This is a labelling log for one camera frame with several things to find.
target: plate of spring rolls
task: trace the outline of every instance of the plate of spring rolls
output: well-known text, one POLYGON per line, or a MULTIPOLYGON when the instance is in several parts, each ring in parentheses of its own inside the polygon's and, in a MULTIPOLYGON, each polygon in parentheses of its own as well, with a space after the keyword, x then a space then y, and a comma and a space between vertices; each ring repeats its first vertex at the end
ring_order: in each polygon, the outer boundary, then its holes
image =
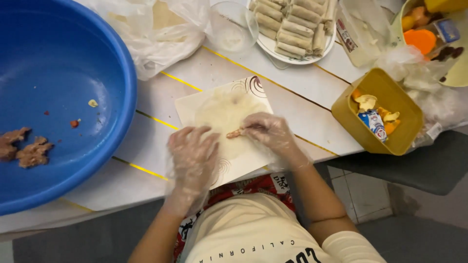
POLYGON ((331 50, 336 37, 338 0, 250 0, 268 54, 296 65, 314 63, 331 50))

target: gloved hand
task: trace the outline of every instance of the gloved hand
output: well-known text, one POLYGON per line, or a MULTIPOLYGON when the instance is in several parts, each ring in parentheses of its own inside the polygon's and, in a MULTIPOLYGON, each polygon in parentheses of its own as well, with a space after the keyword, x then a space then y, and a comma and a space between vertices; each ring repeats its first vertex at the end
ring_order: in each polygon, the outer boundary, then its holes
POLYGON ((217 179, 219 133, 201 137, 210 127, 185 127, 169 137, 168 148, 174 168, 168 175, 174 180, 174 189, 165 205, 174 213, 184 216, 189 210, 201 209, 210 186, 217 179))
POLYGON ((286 120, 266 112, 247 116, 241 126, 242 133, 259 141, 282 158, 301 153, 286 120))

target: sleeve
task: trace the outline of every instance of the sleeve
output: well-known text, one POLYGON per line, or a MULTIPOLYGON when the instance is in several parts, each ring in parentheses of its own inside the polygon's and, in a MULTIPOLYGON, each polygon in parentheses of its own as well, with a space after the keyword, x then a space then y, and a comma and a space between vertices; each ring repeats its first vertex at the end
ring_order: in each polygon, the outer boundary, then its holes
POLYGON ((329 236, 323 242, 322 249, 342 263, 386 263, 363 235, 352 231, 329 236))

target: red patterned shorts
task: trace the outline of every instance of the red patterned shorts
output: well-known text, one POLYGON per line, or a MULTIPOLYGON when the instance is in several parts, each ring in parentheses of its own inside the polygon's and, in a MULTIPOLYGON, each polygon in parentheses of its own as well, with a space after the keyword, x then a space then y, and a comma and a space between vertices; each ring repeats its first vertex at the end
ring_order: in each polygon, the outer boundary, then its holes
POLYGON ((244 181, 221 185, 218 188, 210 191, 208 204, 204 206, 202 210, 194 215, 186 217, 180 224, 174 247, 174 262, 179 262, 179 256, 182 253, 183 247, 185 246, 185 241, 187 240, 187 233, 190 229, 192 229, 195 221, 203 213, 203 211, 210 208, 217 202, 221 202, 230 197, 253 193, 263 193, 274 196, 293 212, 296 211, 296 208, 293 204, 293 198, 291 197, 291 192, 289 190, 288 182, 282 173, 263 175, 244 181))

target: chair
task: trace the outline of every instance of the chair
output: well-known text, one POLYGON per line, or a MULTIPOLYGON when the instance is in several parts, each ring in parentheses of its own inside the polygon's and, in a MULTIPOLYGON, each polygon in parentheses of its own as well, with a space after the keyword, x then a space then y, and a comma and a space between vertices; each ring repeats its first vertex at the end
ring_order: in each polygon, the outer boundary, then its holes
POLYGON ((324 163, 444 196, 468 172, 468 135, 445 131, 433 145, 403 156, 364 152, 324 163))

